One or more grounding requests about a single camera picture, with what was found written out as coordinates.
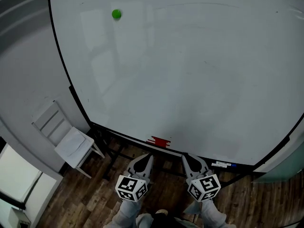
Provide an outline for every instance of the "gray sleeve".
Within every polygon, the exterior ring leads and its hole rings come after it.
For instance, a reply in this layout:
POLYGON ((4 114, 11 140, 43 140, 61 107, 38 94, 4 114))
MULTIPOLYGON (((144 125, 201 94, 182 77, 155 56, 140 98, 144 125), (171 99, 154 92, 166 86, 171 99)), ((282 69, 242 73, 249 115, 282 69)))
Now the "gray sleeve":
POLYGON ((105 228, 135 228, 136 217, 141 210, 141 202, 124 200, 119 211, 105 228))

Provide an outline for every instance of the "chair backrest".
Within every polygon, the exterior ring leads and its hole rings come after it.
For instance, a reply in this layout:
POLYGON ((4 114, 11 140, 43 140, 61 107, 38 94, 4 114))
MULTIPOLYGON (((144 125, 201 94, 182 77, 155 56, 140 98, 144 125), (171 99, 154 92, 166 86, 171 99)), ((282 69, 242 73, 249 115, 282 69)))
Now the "chair backrest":
POLYGON ((32 125, 55 147, 72 128, 55 101, 32 125))

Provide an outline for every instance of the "white chair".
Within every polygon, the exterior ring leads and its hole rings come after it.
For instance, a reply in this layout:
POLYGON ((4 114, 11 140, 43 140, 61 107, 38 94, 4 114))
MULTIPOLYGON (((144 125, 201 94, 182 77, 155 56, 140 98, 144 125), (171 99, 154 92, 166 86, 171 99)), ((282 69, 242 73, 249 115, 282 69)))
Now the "white chair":
POLYGON ((94 139, 73 127, 55 101, 32 125, 54 146, 65 162, 88 178, 91 176, 80 167, 89 154, 94 151, 105 158, 94 139))

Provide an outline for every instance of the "green ball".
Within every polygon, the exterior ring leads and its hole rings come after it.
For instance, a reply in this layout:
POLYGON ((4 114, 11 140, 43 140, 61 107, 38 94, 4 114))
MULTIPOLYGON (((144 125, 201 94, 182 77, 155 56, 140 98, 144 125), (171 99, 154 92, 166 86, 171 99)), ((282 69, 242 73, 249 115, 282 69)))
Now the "green ball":
POLYGON ((112 17, 114 19, 120 19, 121 16, 122 16, 122 13, 120 10, 117 10, 117 9, 113 10, 112 17))

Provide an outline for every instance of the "whiteboard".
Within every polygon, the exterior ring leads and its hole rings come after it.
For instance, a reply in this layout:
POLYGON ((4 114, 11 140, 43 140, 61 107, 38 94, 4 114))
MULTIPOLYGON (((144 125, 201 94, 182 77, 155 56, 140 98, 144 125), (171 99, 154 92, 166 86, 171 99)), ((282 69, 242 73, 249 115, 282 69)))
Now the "whiteboard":
POLYGON ((68 75, 96 124, 254 165, 304 111, 304 0, 50 4, 68 75))

